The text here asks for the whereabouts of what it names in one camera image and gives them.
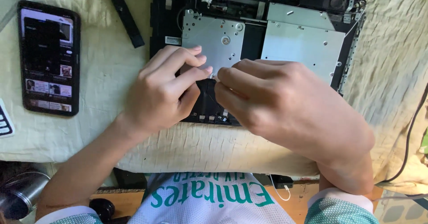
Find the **fingernail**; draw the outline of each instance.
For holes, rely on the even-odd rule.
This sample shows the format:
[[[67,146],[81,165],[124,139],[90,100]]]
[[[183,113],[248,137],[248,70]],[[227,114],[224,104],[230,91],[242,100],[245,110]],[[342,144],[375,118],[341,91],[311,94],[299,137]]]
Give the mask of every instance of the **fingernail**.
[[[205,70],[206,70],[206,71],[208,71],[208,73],[212,73],[212,71],[213,71],[213,67],[208,66]]]

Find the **laptop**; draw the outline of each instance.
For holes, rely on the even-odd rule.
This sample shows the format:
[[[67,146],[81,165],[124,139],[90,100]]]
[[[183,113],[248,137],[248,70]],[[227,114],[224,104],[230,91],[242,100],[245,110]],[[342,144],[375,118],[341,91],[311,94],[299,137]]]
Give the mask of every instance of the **laptop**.
[[[301,62],[342,95],[366,4],[366,0],[153,0],[150,57],[166,45],[202,46],[206,65],[214,70],[197,82],[201,94],[183,121],[239,126],[215,99],[214,78],[221,67],[245,58]]]

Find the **sticker label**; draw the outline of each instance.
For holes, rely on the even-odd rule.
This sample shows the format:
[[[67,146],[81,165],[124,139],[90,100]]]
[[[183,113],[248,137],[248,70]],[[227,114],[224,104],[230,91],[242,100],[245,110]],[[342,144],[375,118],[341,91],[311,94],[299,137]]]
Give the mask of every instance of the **sticker label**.
[[[172,45],[180,45],[181,46],[181,37],[168,37],[165,36],[165,43]]]

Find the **hand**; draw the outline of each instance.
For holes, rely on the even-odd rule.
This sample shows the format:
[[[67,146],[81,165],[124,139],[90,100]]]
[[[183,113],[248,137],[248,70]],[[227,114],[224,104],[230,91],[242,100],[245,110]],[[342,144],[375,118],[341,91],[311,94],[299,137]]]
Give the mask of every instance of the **hand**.
[[[196,56],[201,51],[200,46],[192,49],[166,46],[144,66],[120,116],[131,135],[142,141],[147,134],[170,128],[189,116],[200,95],[195,82],[206,79],[212,72],[212,67],[197,68],[207,60],[204,55]],[[193,68],[175,77],[184,63]]]
[[[245,59],[218,78],[216,99],[241,125],[318,163],[340,166],[374,144],[364,118],[301,63]]]

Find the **phone screen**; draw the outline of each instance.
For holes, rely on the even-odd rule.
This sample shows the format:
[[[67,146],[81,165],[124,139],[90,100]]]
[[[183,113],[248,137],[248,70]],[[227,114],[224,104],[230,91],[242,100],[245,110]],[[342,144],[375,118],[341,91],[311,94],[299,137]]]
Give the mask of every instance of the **phone screen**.
[[[73,98],[78,98],[73,96],[78,81],[75,75],[79,74],[75,71],[79,53],[74,52],[74,17],[26,7],[20,9],[20,15],[24,104],[32,109],[72,112]]]

